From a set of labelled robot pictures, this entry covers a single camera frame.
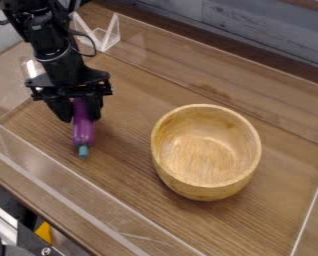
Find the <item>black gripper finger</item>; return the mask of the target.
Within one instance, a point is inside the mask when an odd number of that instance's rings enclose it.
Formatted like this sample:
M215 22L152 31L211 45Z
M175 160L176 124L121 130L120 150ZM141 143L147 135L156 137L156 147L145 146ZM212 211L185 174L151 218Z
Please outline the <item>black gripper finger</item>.
M45 100L45 103L57 118L62 122L69 123L73 116L70 100L66 98L49 98Z
M101 118L102 98L98 95L92 95L85 98L89 116L93 121Z

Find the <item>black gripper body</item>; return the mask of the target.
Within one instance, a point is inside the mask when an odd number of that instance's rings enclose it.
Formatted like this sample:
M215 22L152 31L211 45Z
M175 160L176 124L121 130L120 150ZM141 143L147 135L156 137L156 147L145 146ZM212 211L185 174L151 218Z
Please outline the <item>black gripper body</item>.
M24 84L34 101L112 94L109 73L90 68L76 49L49 53L34 51L33 60L42 71L29 76Z

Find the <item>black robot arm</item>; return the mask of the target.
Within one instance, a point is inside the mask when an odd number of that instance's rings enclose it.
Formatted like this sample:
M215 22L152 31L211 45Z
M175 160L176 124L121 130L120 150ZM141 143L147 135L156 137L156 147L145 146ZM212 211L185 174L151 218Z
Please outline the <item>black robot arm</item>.
M84 36L69 28L74 4L64 7L60 0L0 0L0 25L10 24L25 43L30 44L33 58L44 73L24 81L34 101L44 101L57 118L69 123L73 118L73 100L81 98L88 117L101 118L102 97L112 94L106 71L93 69L74 40Z

